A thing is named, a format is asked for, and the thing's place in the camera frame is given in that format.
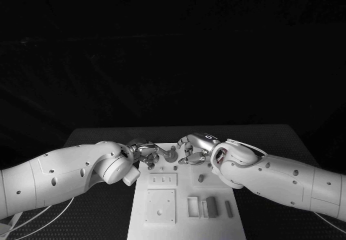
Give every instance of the dark background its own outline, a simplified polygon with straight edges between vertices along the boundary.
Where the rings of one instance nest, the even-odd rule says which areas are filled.
[[[344,43],[341,0],[1,2],[0,168],[76,128],[288,124],[344,173]]]

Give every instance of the robotic hand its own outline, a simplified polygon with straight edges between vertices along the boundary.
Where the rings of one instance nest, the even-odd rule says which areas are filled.
[[[131,186],[139,177],[132,163],[139,160],[152,169],[156,154],[165,159],[174,157],[172,152],[144,139],[126,145],[100,141],[53,150],[0,170],[0,219],[61,203],[99,182],[112,184],[122,179]]]
[[[233,189],[249,191],[273,202],[328,215],[346,221],[346,176],[288,158],[256,156],[243,143],[220,142],[206,133],[193,133],[177,142],[184,144],[180,164],[198,165],[208,158],[211,173]],[[193,153],[193,147],[201,152]]]

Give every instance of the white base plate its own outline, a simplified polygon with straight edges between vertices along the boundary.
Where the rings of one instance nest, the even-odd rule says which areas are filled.
[[[175,143],[158,143],[164,150],[169,150]],[[185,156],[184,147],[175,150],[177,160]],[[138,165],[139,177],[135,183],[135,192],[131,207],[131,219],[126,240],[244,240],[243,226],[236,207],[233,189],[221,181],[217,182],[217,176],[207,167],[207,162],[198,166],[178,165],[178,161],[168,163],[162,156],[148,171],[146,165],[141,162]],[[198,184],[198,174],[204,174],[204,181]],[[175,174],[175,186],[152,187],[149,186],[149,174]],[[174,191],[174,221],[169,223],[145,223],[148,219],[146,198],[148,190]],[[198,216],[188,217],[187,197],[197,197]],[[214,197],[217,207],[217,217],[203,219],[201,201],[207,197]],[[231,218],[227,217],[224,201],[230,203]]]

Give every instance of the table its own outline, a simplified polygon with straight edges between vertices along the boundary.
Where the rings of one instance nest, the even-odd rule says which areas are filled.
[[[268,154],[293,159],[318,167],[293,130],[285,124],[214,125],[214,126],[159,126],[79,128],[64,143],[64,147],[112,141],[125,144],[133,138],[145,138],[154,143],[172,143],[193,132],[203,132],[223,142],[230,138],[243,142]],[[79,195],[58,219],[25,240],[125,240],[128,235],[135,184],[122,181],[107,185],[97,183]],[[246,188],[234,189],[240,221],[247,240],[262,239],[346,239],[314,213],[286,207],[253,195]],[[12,232],[8,240],[34,231],[58,214],[67,201],[54,205],[33,223]],[[40,210],[21,215],[22,223]],[[346,223],[325,217],[341,229]]]

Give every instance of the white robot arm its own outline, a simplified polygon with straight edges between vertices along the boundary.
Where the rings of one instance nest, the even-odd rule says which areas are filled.
[[[184,144],[180,164],[198,165],[210,158],[211,173],[233,189],[246,187],[273,202],[346,221],[346,176],[273,155],[256,156],[249,148],[206,133],[194,133]],[[201,152],[191,154],[193,146]]]
[[[122,179],[131,186],[139,177],[132,166],[136,160],[152,169],[156,154],[165,159],[177,158],[151,142],[131,142],[131,145],[122,145],[100,141],[66,147],[0,170],[0,219],[61,203],[99,182],[112,184]]]

